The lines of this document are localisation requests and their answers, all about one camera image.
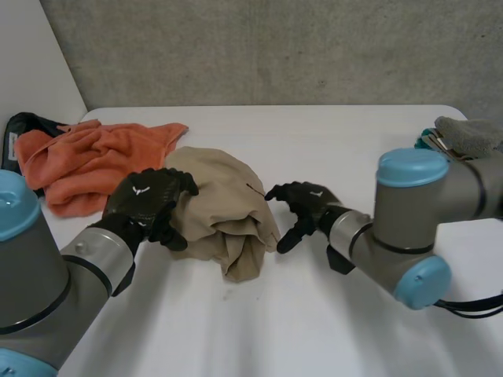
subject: beige cloth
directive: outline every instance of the beige cloth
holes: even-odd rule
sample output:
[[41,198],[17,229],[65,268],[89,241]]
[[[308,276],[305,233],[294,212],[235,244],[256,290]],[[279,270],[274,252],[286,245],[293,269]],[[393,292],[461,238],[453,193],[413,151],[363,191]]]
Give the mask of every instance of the beige cloth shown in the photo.
[[166,158],[166,167],[191,173],[198,196],[183,193],[171,224],[187,239],[176,259],[213,259],[233,281],[260,274],[265,251],[276,250],[279,231],[253,170],[218,149],[184,147]]

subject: teal object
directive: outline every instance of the teal object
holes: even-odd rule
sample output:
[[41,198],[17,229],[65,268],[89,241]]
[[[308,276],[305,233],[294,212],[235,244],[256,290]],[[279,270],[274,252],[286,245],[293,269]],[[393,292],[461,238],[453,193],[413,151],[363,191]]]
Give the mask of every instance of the teal object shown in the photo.
[[36,194],[19,174],[0,170],[0,242],[30,228],[40,215]]
[[2,377],[56,377],[57,370],[34,357],[0,348],[0,375]]
[[448,170],[449,164],[442,153],[403,148],[380,157],[376,179],[389,187],[415,187],[445,177]]
[[426,144],[424,141],[421,140],[421,138],[423,136],[428,136],[428,135],[431,135],[433,134],[433,132],[431,131],[432,128],[425,128],[423,130],[423,132],[421,132],[421,136],[419,136],[416,140],[416,144],[414,144],[414,148],[415,149],[429,149],[429,150],[432,150],[431,147]]
[[446,261],[439,256],[431,256],[402,276],[393,295],[411,309],[423,309],[435,304],[447,293],[451,278]]

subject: white wall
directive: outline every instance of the white wall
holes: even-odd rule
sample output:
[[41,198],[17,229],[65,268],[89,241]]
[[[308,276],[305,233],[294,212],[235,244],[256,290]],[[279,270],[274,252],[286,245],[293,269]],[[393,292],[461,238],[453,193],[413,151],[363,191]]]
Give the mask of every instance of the white wall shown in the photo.
[[0,152],[18,112],[62,123],[87,113],[39,0],[0,1]]

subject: white table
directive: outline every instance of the white table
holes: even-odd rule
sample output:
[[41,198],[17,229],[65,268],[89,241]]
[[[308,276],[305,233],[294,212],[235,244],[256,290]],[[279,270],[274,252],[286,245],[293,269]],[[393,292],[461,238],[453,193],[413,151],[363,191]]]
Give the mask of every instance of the white table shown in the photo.
[[[464,119],[447,106],[102,108],[84,119],[185,123],[190,131],[178,146],[223,149],[250,165],[267,189],[312,181],[372,213],[379,156],[412,146],[440,115]],[[294,217],[284,204],[271,209],[285,232]],[[44,213],[60,247],[98,219]],[[440,227],[436,250],[453,269],[448,299],[485,298],[503,288],[502,229],[495,220]],[[316,235],[287,255],[268,254],[258,279],[234,284],[214,262],[175,262],[145,244],[132,286],[109,301],[61,376],[503,375],[503,316],[411,311],[359,271],[331,271],[325,247]]]

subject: orange towel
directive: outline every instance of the orange towel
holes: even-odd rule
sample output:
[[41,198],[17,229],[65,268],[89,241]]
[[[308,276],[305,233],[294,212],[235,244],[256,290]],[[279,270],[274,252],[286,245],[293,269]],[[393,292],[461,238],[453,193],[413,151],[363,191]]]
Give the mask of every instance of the orange towel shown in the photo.
[[68,132],[55,138],[27,132],[14,150],[28,187],[44,188],[47,207],[64,217],[103,210],[107,196],[129,173],[163,167],[188,129],[180,123],[102,126],[97,120],[61,128]]

